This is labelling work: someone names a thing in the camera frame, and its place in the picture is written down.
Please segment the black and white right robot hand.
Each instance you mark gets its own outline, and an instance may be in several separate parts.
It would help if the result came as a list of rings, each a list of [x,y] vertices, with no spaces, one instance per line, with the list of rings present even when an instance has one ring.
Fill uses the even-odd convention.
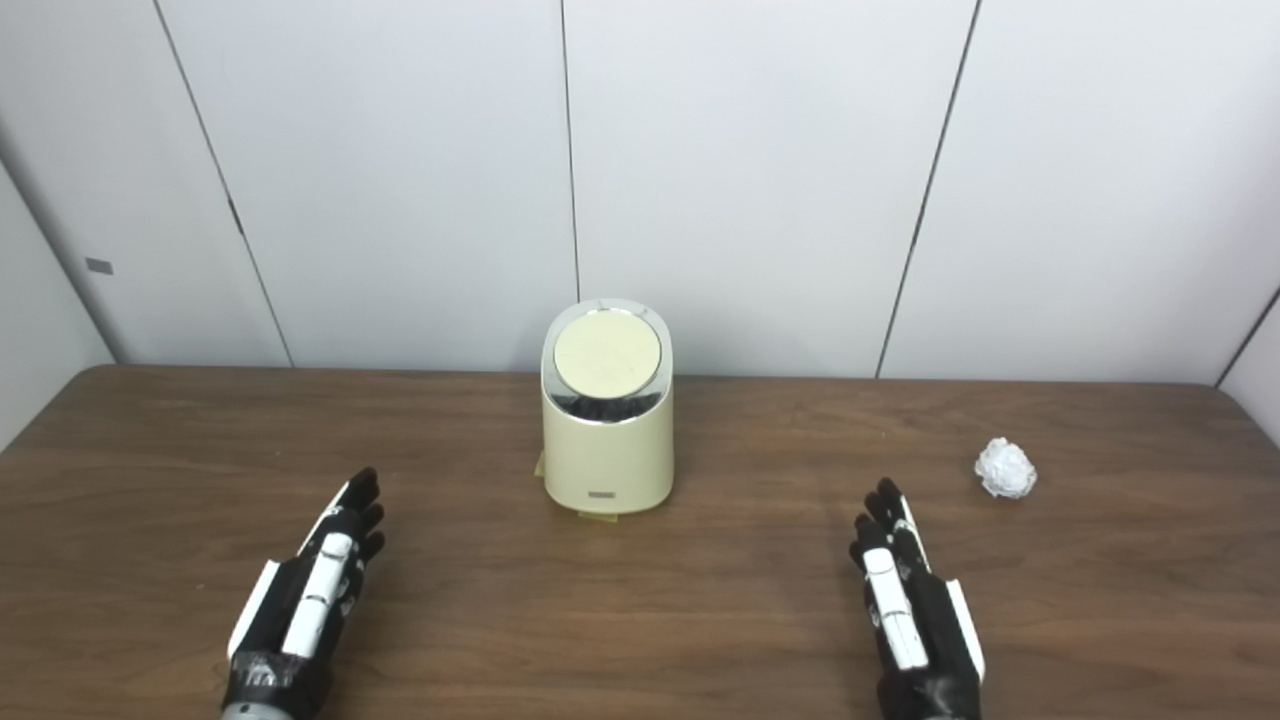
[[[902,491],[882,478],[849,553],[881,662],[883,719],[980,719],[986,656],[961,584],[932,571]]]

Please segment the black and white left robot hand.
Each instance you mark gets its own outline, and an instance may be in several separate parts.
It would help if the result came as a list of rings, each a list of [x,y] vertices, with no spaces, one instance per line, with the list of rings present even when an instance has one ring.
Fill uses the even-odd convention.
[[[351,477],[285,561],[264,564],[227,647],[223,719],[315,719],[334,684],[333,657],[384,548],[378,471]]]

